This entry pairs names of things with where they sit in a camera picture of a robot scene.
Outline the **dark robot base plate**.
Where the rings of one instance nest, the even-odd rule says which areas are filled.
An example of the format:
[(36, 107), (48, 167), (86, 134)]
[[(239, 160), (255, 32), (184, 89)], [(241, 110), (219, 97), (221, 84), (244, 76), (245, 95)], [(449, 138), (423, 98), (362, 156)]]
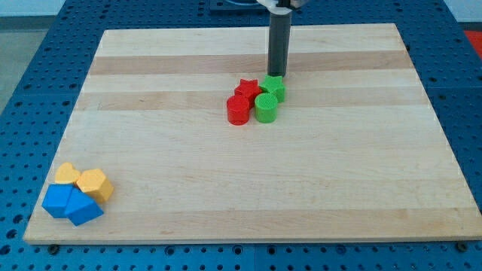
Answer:
[(214, 14), (266, 11), (256, 0), (208, 0), (208, 3), (209, 11)]

